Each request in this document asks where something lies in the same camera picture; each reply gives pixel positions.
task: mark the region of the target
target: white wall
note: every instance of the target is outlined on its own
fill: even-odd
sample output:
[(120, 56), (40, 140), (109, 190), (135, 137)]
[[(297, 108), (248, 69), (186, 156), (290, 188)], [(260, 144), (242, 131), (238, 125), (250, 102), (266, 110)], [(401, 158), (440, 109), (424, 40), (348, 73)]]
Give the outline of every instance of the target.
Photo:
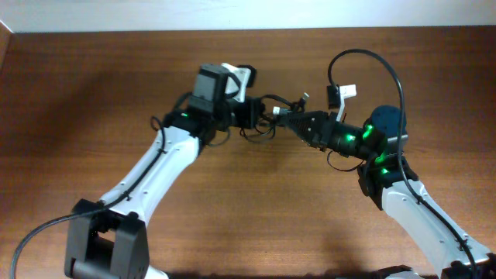
[(496, 0), (0, 0), (14, 32), (496, 24)]

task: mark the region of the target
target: wooden table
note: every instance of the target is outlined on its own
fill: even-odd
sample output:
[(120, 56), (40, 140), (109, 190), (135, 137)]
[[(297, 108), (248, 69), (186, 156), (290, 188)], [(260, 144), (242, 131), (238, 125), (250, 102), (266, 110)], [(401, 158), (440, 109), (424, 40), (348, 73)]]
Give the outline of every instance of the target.
[[(406, 94), (408, 162), (438, 204), (496, 250), (496, 28), (301, 29), (226, 32), (19, 34), (0, 75), (0, 277), (32, 228), (98, 200), (155, 137), (202, 63), (252, 64), (251, 96), (310, 94), (326, 109), (326, 70), (341, 50), (374, 50)], [(361, 125), (398, 103), (369, 57), (336, 64), (356, 84), (346, 121)], [(342, 167), (357, 160), (333, 157)], [(251, 144), (233, 133), (174, 183), (149, 226), (151, 263), (201, 274), (342, 274), (407, 264), (432, 273), (405, 231), (362, 195), (357, 174), (291, 132)], [(26, 247), (19, 278), (62, 278), (67, 224)]]

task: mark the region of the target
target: electrical wire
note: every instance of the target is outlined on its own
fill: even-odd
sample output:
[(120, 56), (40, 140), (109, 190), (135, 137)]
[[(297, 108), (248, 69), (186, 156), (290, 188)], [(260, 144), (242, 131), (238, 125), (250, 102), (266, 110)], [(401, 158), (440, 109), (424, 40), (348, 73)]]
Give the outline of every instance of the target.
[(340, 169), (338, 167), (334, 167), (332, 164), (331, 164), (331, 153), (332, 153), (332, 150), (329, 151), (329, 153), (327, 153), (327, 164), (329, 166), (331, 166), (333, 169), (335, 169), (336, 171), (342, 171), (342, 172), (352, 172), (354, 170), (356, 170), (357, 168), (359, 168), (362, 164), (363, 164), (363, 160), (357, 164), (355, 167), (352, 167), (350, 169)]
[[(281, 104), (288, 106), (291, 111), (295, 109), (295, 106), (297, 104), (296, 102), (292, 103), (292, 102), (286, 100), (285, 98), (282, 98), (281, 96), (277, 96), (277, 95), (273, 95), (273, 94), (264, 95), (264, 96), (260, 97), (260, 100), (263, 100), (265, 98), (274, 100), (276, 102), (280, 102)], [(265, 121), (267, 123), (259, 122), (257, 125), (258, 126), (268, 126), (269, 129), (267, 131), (263, 132), (263, 131), (260, 131), (260, 129), (258, 129), (258, 127), (255, 127), (255, 131), (257, 131), (258, 134), (247, 135), (245, 129), (241, 128), (239, 130), (239, 135), (251, 143), (266, 143), (270, 140), (273, 140), (274, 137), (276, 136), (276, 127), (277, 127), (275, 119), (273, 117), (271, 118), (270, 116), (268, 116), (268, 114), (266, 115), (263, 113), (260, 113), (260, 117), (262, 118), (263, 121)], [(269, 136), (269, 137), (267, 137), (265, 139), (261, 139), (261, 140), (254, 140), (255, 138), (263, 137), (263, 136)]]
[(89, 215), (95, 215), (95, 214), (104, 212), (104, 211), (112, 208), (113, 206), (117, 205), (118, 203), (120, 203), (122, 200), (127, 198), (131, 192), (133, 192), (133, 190), (136, 188), (136, 186), (141, 182), (142, 179), (145, 178), (146, 174), (150, 171), (150, 169), (153, 167), (153, 165), (158, 161), (158, 159), (160, 158), (160, 155), (162, 155), (162, 153), (164, 152), (165, 140), (166, 140), (164, 127), (162, 125), (162, 122), (157, 117), (152, 116), (150, 123), (151, 123), (153, 129), (155, 128), (153, 126), (153, 121), (157, 122), (159, 127), (160, 127), (160, 133), (162, 134), (162, 144), (161, 144), (160, 149), (157, 150), (158, 151), (157, 155), (155, 155), (155, 157), (151, 160), (151, 162), (148, 164), (146, 169), (141, 173), (141, 175), (136, 179), (136, 181), (134, 181), (134, 183), (131, 186), (129, 186), (129, 188), (127, 188), (127, 190), (125, 190), (115, 201), (112, 201), (112, 202), (108, 203), (107, 205), (104, 205), (100, 209), (92, 210), (90, 212), (75, 213), (75, 214), (70, 214), (70, 215), (59, 217), (59, 218), (55, 218), (55, 219), (52, 219), (48, 222), (45, 222), (45, 223), (37, 226), (34, 230), (29, 232), (21, 240), (21, 242), (19, 243), (17, 248), (15, 248), (14, 256), (12, 257), (12, 262), (10, 265), (10, 279), (16, 279), (16, 273), (15, 272), (17, 270), (17, 263), (19, 262), (19, 257), (21, 256), (22, 249), (24, 249), (26, 244), (34, 236), (36, 236), (38, 233), (42, 232), (44, 229), (47, 229), (47, 228), (49, 228), (53, 225), (59, 224), (61, 222), (66, 222), (66, 221), (74, 220), (77, 218), (81, 218), (81, 217), (85, 217), (85, 216), (89, 216)]
[[(246, 132), (245, 132), (245, 129), (244, 128), (241, 128), (239, 130), (239, 135), (242, 136), (245, 140), (248, 140), (251, 143), (266, 143), (266, 142), (272, 140), (276, 136), (276, 127), (275, 126), (270, 127), (265, 133), (261, 133), (261, 134), (258, 134), (258, 135), (257, 134), (247, 135)], [(252, 138), (258, 138), (258, 137), (267, 136), (267, 135), (270, 135), (270, 137), (265, 138), (265, 139), (262, 139), (262, 140), (253, 140), (252, 139)]]
[(400, 121), (398, 122), (398, 138), (397, 138), (398, 149), (397, 149), (396, 155), (397, 155), (397, 159), (398, 159), (398, 166), (400, 169), (401, 177), (403, 178), (403, 181), (404, 181), (407, 189), (410, 191), (410, 193), (412, 193), (413, 197), (417, 200), (417, 202), (419, 204), (423, 204), (455, 236), (456, 241), (458, 241), (458, 243), (462, 247), (463, 251), (465, 251), (465, 254), (467, 255), (467, 257), (470, 261), (470, 265), (472, 266), (472, 268), (471, 268), (472, 269), (472, 279), (477, 279), (477, 265), (475, 264), (474, 256), (470, 252), (470, 248), (467, 245), (467, 243), (465, 242), (465, 240), (462, 239), (460, 234), (453, 228), (453, 226), (441, 214), (439, 214), (439, 212), (437, 212), (426, 200), (424, 200), (421, 195), (417, 194), (417, 192), (415, 192), (413, 190), (412, 186), (410, 185), (410, 182), (408, 182), (408, 179), (406, 177), (405, 169), (403, 168), (403, 162), (402, 162), (402, 158), (401, 158), (401, 152), (402, 152), (402, 150), (401, 150), (401, 134), (403, 131), (403, 125), (405, 124), (405, 96), (403, 94), (403, 89), (401, 87), (401, 82), (399, 80), (398, 75), (394, 71), (394, 68), (383, 57), (381, 57), (380, 55), (378, 55), (378, 54), (376, 54), (370, 50), (361, 50), (361, 49), (345, 50), (342, 53), (339, 53), (338, 55), (336, 55), (332, 59), (331, 63), (329, 64), (329, 68), (327, 69), (327, 76), (329, 78), (329, 82), (335, 88), (337, 88), (337, 86), (334, 83), (334, 81), (332, 80), (332, 75), (331, 75), (332, 66), (340, 57), (347, 55), (348, 53), (361, 53), (361, 54), (365, 54), (367, 56), (375, 58), (376, 60), (381, 62), (386, 67), (389, 74), (393, 77), (394, 82), (396, 84), (396, 87), (398, 89), (399, 97), (400, 97), (400, 114), (401, 115), (400, 115)]

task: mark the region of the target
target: black bracket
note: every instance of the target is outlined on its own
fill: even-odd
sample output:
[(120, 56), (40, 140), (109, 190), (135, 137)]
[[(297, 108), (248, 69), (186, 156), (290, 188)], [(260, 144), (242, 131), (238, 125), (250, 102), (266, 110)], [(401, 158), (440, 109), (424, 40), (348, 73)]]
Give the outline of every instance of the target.
[[(73, 213), (100, 209), (81, 199)], [(115, 231), (115, 242), (99, 233)], [(107, 210), (71, 220), (67, 235), (64, 273), (70, 278), (144, 278), (150, 256), (145, 222), (134, 212), (128, 215)]]
[[(401, 162), (407, 179), (418, 181), (419, 176), (410, 168), (404, 157), (401, 157)], [(385, 158), (377, 158), (370, 164), (366, 174), (364, 169), (364, 166), (356, 169), (360, 188), (363, 194), (370, 197), (375, 205), (382, 210), (382, 190), (391, 187), (394, 182), (403, 181), (396, 154), (390, 154)]]

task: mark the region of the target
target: white plastic clip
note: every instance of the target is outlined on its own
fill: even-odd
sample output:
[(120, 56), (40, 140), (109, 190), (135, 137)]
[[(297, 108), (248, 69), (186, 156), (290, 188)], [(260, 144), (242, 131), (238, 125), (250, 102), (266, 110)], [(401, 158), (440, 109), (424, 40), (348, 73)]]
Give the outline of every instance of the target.
[(336, 117), (337, 122), (340, 122), (341, 117), (343, 116), (344, 99), (357, 96), (357, 87), (354, 84), (339, 86), (339, 94), (341, 97), (341, 106), (339, 107), (338, 116)]
[[(239, 93), (234, 96), (233, 99), (241, 103), (245, 102), (246, 86), (248, 85), (248, 81), (250, 80), (251, 70), (249, 68), (234, 67), (233, 65), (227, 63), (222, 63), (221, 66), (235, 74), (238, 77), (239, 81), (241, 81), (241, 88), (239, 88)], [(238, 90), (238, 86), (232, 80), (232, 78), (229, 77), (227, 79), (226, 94), (234, 92), (236, 90)]]

